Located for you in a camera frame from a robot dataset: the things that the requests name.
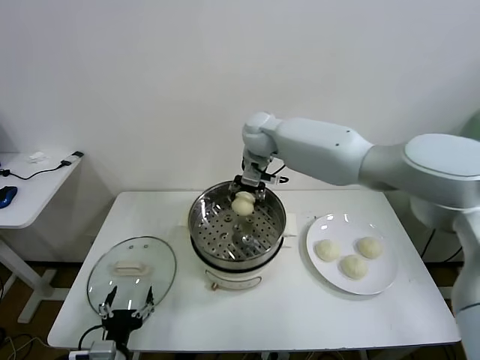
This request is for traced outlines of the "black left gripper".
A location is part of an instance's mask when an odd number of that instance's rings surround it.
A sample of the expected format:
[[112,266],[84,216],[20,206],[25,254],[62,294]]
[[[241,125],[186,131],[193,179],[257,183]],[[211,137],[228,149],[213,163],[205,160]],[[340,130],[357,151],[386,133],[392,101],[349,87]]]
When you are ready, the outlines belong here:
[[102,326],[106,330],[107,340],[128,340],[131,333],[143,325],[142,318],[148,318],[155,309],[152,286],[148,288],[145,304],[139,310],[113,310],[113,300],[116,297],[116,287],[107,294],[105,300],[99,304],[98,313],[102,319]]

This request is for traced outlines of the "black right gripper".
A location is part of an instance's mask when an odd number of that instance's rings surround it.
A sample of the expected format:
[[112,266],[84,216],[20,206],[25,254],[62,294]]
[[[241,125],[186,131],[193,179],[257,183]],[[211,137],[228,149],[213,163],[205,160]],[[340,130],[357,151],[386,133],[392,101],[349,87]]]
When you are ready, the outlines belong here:
[[242,182],[242,176],[236,175],[234,180],[229,184],[229,199],[234,200],[236,194],[239,191],[256,191],[256,201],[262,202],[266,198],[266,184],[260,182],[257,186],[244,184]]

